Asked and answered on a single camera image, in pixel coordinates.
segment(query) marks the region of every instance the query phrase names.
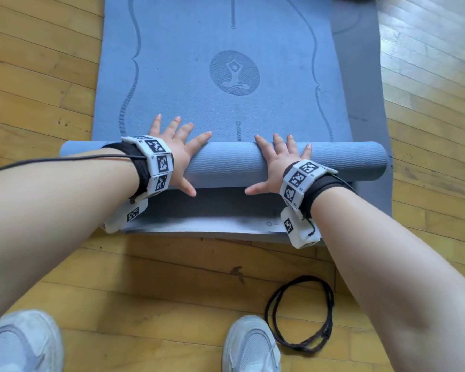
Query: wrist-mounted device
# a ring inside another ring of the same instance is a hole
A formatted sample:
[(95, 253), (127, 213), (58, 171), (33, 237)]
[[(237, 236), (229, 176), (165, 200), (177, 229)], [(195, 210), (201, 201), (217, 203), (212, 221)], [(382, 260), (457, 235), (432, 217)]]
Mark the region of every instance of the wrist-mounted device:
[(140, 178), (138, 190), (102, 225), (106, 232), (113, 233), (146, 210), (149, 197), (162, 193), (169, 187), (174, 157), (161, 138), (151, 136), (122, 137), (122, 142), (104, 147), (121, 150), (126, 155), (146, 157), (145, 160), (132, 160)]
[(317, 244), (322, 236), (311, 219), (310, 208), (316, 197), (332, 187), (353, 188), (337, 177), (338, 171), (304, 159), (286, 168), (279, 194), (287, 207), (281, 212), (291, 244), (299, 249)]

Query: finger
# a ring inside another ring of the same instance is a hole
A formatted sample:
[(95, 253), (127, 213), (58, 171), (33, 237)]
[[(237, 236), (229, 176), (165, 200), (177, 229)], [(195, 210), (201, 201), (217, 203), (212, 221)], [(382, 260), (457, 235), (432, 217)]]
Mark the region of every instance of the finger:
[(184, 124), (182, 127), (179, 128), (177, 133), (174, 136), (174, 139), (178, 139), (182, 141), (182, 143), (186, 143), (186, 139), (188, 138), (189, 134), (193, 130), (193, 123), (190, 122), (188, 124)]
[(286, 138), (286, 145), (288, 146), (288, 152), (290, 154), (296, 154), (296, 156), (299, 156), (298, 152), (298, 146), (296, 146), (296, 141), (294, 137), (290, 134), (288, 134), (288, 137)]
[(170, 122), (166, 130), (164, 130), (164, 132), (162, 133), (162, 136), (170, 137), (170, 138), (174, 137), (175, 131), (177, 130), (177, 127), (179, 126), (180, 123), (181, 123), (181, 116), (175, 117), (174, 120)]
[(162, 124), (162, 115), (159, 113), (153, 119), (152, 126), (150, 127), (150, 131), (148, 132), (149, 136), (158, 137), (160, 136), (160, 125)]
[(185, 178), (182, 178), (181, 183), (177, 187), (181, 189), (184, 193), (186, 193), (188, 196), (196, 196), (196, 189), (193, 188), (191, 183)]
[(277, 156), (272, 144), (268, 143), (265, 138), (260, 137), (258, 134), (255, 136), (255, 141), (257, 142), (258, 147), (262, 150), (262, 154), (267, 161), (267, 164), (272, 162)]
[(212, 132), (205, 132), (200, 134), (198, 137), (193, 138), (189, 141), (185, 146), (184, 149), (189, 154), (189, 156), (193, 156), (199, 152), (202, 146), (212, 137)]
[(262, 182), (258, 182), (254, 185), (251, 185), (250, 187), (246, 188), (244, 190), (244, 192), (251, 196), (253, 194), (262, 194), (262, 193), (269, 193), (269, 189), (267, 187), (267, 182), (266, 181), (262, 181)]
[(303, 153), (301, 154), (302, 159), (308, 159), (312, 157), (312, 144), (309, 143), (308, 145), (305, 146), (305, 149), (303, 150)]
[(279, 136), (279, 134), (274, 133), (273, 140), (274, 140), (274, 150), (276, 151), (278, 155), (288, 152), (288, 147), (286, 146), (286, 143), (281, 138), (281, 136)]

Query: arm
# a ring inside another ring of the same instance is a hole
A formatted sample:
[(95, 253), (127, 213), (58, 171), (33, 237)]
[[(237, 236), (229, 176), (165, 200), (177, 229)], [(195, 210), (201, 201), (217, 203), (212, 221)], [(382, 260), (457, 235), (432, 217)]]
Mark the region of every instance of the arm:
[[(300, 160), (294, 139), (288, 137), (286, 145), (275, 135), (275, 150), (261, 137), (257, 143), (269, 178), (246, 193), (278, 193), (285, 168)], [(345, 188), (320, 194), (311, 215), (394, 369), (465, 371), (465, 278), (422, 240)]]
[[(173, 151), (171, 185), (194, 196), (184, 170), (211, 134), (185, 144), (193, 125), (177, 130), (179, 123), (180, 118), (174, 119), (161, 135), (159, 116), (150, 135), (164, 139)], [(121, 158), (34, 163), (0, 171), (0, 316), (136, 192), (139, 176), (123, 152), (105, 148), (80, 155), (95, 154)]]

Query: yoga mat logo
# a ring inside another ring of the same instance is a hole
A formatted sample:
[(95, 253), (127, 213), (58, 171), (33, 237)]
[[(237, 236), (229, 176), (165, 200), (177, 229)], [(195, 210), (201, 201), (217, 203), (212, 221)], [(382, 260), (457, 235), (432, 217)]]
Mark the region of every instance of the yoga mat logo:
[(255, 63), (236, 51), (217, 53), (210, 62), (210, 77), (219, 89), (236, 96), (253, 93), (260, 83)]

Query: white shoe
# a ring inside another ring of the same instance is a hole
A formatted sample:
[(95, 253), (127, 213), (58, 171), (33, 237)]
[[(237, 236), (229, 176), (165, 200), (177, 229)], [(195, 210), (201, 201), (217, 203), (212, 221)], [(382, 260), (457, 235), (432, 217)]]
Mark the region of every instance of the white shoe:
[(17, 311), (0, 318), (0, 372), (61, 372), (60, 330), (42, 311)]
[(229, 330), (222, 352), (222, 372), (280, 372), (281, 353), (269, 326), (245, 316)]

